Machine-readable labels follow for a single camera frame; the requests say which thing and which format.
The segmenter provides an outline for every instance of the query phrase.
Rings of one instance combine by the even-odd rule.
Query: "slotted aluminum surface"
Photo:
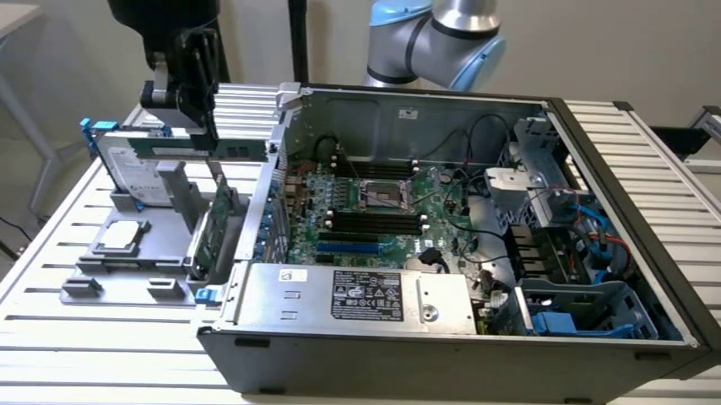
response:
[[[644,221],[721,323],[721,213],[717,199],[638,116],[611,103],[566,102]],[[568,167],[579,183],[572,161]]]
[[[217,97],[219,109],[228,117],[237,118],[239,124],[237,127],[228,124],[220,130],[245,131],[241,128],[245,109],[261,111],[272,105],[273,98],[272,87],[224,86]],[[253,131],[263,132],[263,129],[255,127]],[[241,192],[252,192],[259,167],[224,165],[223,169],[231,185]],[[205,167],[188,165],[187,170],[200,188],[211,191]],[[213,310],[60,303],[62,280],[74,271],[76,258],[84,253],[110,210],[109,191],[109,177],[96,162],[0,284],[0,402],[388,403],[241,396],[228,390],[195,338],[199,324],[191,324],[191,319],[209,321]],[[647,209],[663,210],[658,206]],[[706,271],[706,266],[683,266],[686,272],[695,272],[699,288],[701,282],[706,286],[721,282],[721,276],[713,277],[715,274]],[[721,368],[715,368],[689,381],[650,382],[612,403],[718,404],[719,382]]]

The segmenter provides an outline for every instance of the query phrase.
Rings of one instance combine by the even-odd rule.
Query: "warning label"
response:
[[[403,321],[399,273],[333,271],[329,314],[335,319]]]

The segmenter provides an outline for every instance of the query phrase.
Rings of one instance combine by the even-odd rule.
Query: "green circuit board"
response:
[[[227,217],[232,213],[232,189],[223,175],[216,180],[217,190],[207,213],[205,227],[197,243],[196,260],[203,272],[215,267],[225,237]]]
[[[361,182],[372,182],[376,186],[392,186],[399,181],[380,181],[333,177],[323,169],[315,169],[303,176],[292,177],[293,187],[289,212],[291,243],[287,262],[292,264],[319,264],[315,262],[315,246],[319,233],[327,232],[324,225],[325,212],[335,209],[344,213],[400,213],[427,216],[428,228],[422,235],[379,235],[380,254],[333,253],[333,265],[344,267],[407,268],[408,261],[430,247],[435,247],[443,255],[451,253],[451,241],[458,237],[464,244],[470,235],[448,225],[443,212],[443,199],[451,188],[451,183],[442,184],[438,180],[442,168],[424,167],[422,172],[405,181],[407,205],[404,208],[385,206],[365,198],[361,202]],[[450,200],[460,201],[460,187],[454,190]],[[312,200],[312,209],[307,209]],[[452,215],[451,220],[460,226],[470,227],[467,216]]]

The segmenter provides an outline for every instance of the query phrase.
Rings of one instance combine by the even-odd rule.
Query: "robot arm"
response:
[[[108,0],[112,17],[142,38],[154,71],[140,94],[141,107],[165,125],[191,134],[196,150],[213,150],[212,120],[219,83],[219,36],[207,28],[220,0]]]
[[[504,52],[496,0],[377,0],[364,85],[414,87],[418,78],[467,91]]]

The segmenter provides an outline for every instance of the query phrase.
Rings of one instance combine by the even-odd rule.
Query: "white sticker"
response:
[[[418,110],[397,110],[397,118],[403,120],[416,120]]]
[[[304,283],[307,281],[307,270],[304,268],[283,268],[277,275],[277,281]]]
[[[169,205],[169,196],[152,160],[137,159],[129,148],[108,148],[112,165],[130,196],[146,205]]]

